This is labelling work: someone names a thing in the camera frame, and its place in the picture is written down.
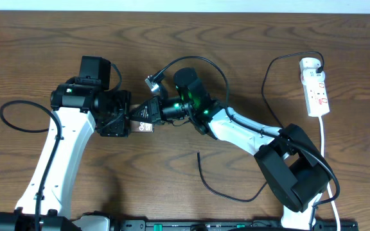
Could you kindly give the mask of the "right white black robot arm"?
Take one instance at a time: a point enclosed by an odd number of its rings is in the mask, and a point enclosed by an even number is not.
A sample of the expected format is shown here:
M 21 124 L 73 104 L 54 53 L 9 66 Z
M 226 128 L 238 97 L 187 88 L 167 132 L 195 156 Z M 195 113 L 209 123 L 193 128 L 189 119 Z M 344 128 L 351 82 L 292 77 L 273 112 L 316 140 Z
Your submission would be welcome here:
M 282 227 L 312 229 L 317 202 L 333 172 L 305 132 L 294 124 L 266 126 L 236 113 L 210 97 L 193 68 L 175 73 L 176 97 L 168 97 L 163 78 L 156 73 L 146 79 L 156 95 L 133 109 L 129 118 L 149 124 L 187 118 L 202 135 L 230 142 L 251 154 L 284 206 Z

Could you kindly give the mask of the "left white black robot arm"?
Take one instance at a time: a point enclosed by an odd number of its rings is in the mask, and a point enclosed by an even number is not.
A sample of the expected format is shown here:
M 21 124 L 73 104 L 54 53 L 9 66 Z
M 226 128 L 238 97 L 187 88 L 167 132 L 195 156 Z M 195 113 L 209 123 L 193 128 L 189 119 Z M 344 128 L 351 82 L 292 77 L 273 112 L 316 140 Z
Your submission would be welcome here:
M 51 93 L 50 108 L 32 103 L 50 117 L 46 142 L 14 211 L 0 212 L 0 230 L 119 230 L 116 219 L 98 211 L 71 219 L 73 186 L 91 135 L 130 133 L 131 93 L 110 87 L 117 69 L 102 57 L 83 56 L 78 76 Z

